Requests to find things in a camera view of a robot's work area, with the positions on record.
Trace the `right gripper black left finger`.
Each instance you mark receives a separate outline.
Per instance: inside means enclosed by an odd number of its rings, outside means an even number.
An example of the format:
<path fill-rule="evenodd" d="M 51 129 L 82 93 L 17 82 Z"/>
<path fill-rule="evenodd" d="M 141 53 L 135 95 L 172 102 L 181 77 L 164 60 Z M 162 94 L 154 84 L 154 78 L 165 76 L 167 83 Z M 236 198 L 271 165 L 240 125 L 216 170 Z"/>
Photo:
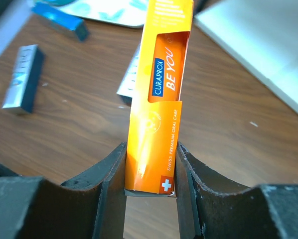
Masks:
<path fill-rule="evenodd" d="M 54 184 L 0 164 L 0 239 L 121 239 L 127 146 Z"/>

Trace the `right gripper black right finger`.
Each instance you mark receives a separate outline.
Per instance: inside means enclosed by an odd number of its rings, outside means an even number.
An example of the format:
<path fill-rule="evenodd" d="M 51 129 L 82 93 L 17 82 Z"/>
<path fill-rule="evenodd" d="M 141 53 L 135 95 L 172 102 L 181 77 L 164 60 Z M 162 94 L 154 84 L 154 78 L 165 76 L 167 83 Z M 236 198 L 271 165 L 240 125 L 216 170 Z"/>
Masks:
<path fill-rule="evenodd" d="M 298 239 L 298 184 L 247 187 L 176 149 L 176 203 L 183 239 Z"/>

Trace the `orange Curaprox box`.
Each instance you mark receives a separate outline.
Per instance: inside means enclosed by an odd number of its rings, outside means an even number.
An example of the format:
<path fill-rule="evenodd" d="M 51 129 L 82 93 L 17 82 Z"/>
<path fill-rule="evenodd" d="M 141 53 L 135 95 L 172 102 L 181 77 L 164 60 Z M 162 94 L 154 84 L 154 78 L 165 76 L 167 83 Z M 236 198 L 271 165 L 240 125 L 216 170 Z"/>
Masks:
<path fill-rule="evenodd" d="M 130 112 L 125 193 L 174 196 L 180 100 L 192 25 L 191 0 L 151 0 Z"/>

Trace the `blue silver R&O toothpaste box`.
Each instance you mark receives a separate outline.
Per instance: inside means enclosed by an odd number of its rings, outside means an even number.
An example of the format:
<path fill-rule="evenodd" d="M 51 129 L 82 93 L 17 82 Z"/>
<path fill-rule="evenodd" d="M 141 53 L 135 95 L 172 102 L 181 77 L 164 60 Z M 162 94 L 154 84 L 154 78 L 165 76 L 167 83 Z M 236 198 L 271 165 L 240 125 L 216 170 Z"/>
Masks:
<path fill-rule="evenodd" d="M 37 2 L 32 12 L 48 26 L 80 42 L 89 36 L 89 30 L 82 18 L 67 14 L 43 2 Z"/>

